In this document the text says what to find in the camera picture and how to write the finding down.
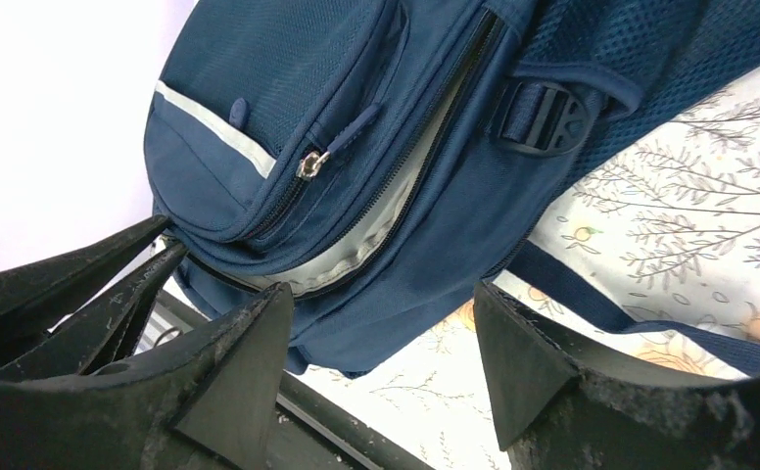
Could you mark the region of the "navy blue student backpack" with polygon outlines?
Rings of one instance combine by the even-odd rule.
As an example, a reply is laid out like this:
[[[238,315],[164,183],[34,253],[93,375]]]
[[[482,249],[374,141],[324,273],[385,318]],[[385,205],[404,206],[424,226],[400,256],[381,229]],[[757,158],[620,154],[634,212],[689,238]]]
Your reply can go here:
[[[144,134],[174,277],[216,318],[274,283],[285,366],[362,376],[509,272],[637,321],[529,241],[552,201],[760,66],[760,1],[201,1]]]

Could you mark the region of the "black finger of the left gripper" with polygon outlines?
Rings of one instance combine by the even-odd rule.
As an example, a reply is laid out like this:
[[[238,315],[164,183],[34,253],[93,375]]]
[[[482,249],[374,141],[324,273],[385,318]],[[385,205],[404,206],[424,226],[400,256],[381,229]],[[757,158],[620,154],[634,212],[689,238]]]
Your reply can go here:
[[[151,216],[88,247],[0,271],[0,367],[86,304],[168,226]]]
[[[144,262],[64,321],[42,345],[1,367],[0,380],[88,375],[134,354],[157,294],[186,254],[175,243]]]

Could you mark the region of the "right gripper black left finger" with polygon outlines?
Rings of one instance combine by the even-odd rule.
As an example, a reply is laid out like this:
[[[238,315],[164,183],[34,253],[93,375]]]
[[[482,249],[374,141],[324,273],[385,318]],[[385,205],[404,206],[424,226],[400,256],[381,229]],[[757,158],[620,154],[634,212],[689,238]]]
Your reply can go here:
[[[262,469],[294,301],[247,305],[91,375],[0,381],[0,469]]]

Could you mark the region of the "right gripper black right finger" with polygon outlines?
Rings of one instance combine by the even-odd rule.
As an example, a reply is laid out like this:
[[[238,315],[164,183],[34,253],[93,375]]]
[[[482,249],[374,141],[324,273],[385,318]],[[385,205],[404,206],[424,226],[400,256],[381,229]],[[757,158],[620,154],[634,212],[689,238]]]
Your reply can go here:
[[[618,352],[492,283],[474,294],[500,449],[516,469],[760,469],[760,376]]]

